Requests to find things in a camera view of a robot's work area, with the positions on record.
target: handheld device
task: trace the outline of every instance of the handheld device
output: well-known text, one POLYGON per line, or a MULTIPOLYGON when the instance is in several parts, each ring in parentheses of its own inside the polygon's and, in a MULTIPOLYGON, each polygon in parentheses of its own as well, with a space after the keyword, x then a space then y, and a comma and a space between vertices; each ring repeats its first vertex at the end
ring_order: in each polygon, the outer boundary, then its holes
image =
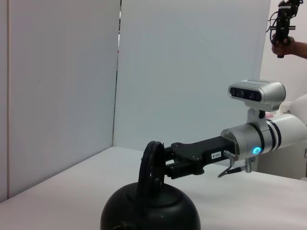
MULTIPOLYGON (((274 46, 276 46, 277 44, 283 44, 285 46, 288 46, 291 44, 289 32, 290 30, 295 30, 296 27, 290 26, 290 20, 296 17, 298 7, 300 6, 300 4, 303 3, 303 0, 288 0, 287 2, 283 0, 281 3, 279 3, 278 11, 275 12, 269 20, 271 23, 272 17, 277 14, 273 26, 269 27, 269 30, 271 31, 270 40, 274 46), (272 31, 276 31, 274 38, 272 38, 272 31)), ((278 55, 277 57, 284 58, 284 55, 278 55)))

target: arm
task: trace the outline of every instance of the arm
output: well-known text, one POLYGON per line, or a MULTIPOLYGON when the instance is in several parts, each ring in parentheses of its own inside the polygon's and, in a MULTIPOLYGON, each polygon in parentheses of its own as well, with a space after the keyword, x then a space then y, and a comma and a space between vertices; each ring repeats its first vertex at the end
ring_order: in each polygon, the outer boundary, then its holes
POLYGON ((295 55, 307 59, 307 43, 296 42, 294 38, 290 37, 291 44, 272 45, 272 51, 277 55, 295 55))
POLYGON ((293 55, 307 59, 307 43, 295 42, 293 55))

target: black kettle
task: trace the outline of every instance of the black kettle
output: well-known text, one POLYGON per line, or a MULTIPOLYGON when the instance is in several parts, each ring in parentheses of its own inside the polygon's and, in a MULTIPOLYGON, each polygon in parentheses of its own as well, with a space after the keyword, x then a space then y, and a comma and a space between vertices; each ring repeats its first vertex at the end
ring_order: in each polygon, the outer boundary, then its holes
POLYGON ((101 215, 101 230, 201 230, 191 199, 164 183, 165 148, 150 142, 144 152, 139 181, 117 190, 101 215))

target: label sticker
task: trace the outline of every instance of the label sticker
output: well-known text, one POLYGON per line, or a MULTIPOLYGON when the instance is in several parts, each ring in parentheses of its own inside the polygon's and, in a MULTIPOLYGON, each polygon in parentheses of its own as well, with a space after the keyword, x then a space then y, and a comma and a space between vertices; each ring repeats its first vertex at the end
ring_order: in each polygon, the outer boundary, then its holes
POLYGON ((216 152, 216 153, 211 154, 211 159, 219 158, 221 156, 222 154, 220 152, 216 152))

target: blue led light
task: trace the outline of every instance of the blue led light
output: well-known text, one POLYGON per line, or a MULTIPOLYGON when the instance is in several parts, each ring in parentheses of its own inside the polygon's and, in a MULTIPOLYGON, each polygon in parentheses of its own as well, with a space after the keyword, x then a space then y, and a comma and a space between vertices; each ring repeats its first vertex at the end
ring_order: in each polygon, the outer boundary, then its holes
POLYGON ((260 153, 261 152, 261 148, 260 147, 255 147, 254 149, 253 149, 253 154, 258 154, 258 153, 260 153))

